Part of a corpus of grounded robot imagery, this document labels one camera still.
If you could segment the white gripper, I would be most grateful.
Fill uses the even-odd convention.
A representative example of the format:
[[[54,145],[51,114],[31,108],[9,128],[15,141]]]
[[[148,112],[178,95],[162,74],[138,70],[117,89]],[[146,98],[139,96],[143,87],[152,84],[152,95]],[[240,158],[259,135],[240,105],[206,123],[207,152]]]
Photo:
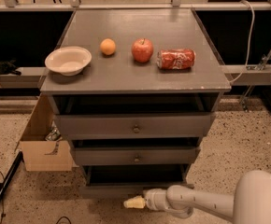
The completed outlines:
[[[143,209],[147,206],[153,211],[165,211],[168,207],[165,189],[148,189],[142,196],[135,196],[123,202],[125,208]]]

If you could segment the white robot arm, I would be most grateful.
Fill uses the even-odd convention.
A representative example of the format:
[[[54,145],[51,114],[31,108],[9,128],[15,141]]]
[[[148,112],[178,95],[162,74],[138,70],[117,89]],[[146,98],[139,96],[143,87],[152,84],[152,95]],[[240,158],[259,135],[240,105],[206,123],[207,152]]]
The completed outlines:
[[[194,209],[232,224],[271,224],[271,174],[261,170],[245,173],[234,195],[224,195],[174,185],[149,189],[123,203],[125,208],[165,211],[173,217],[188,218]]]

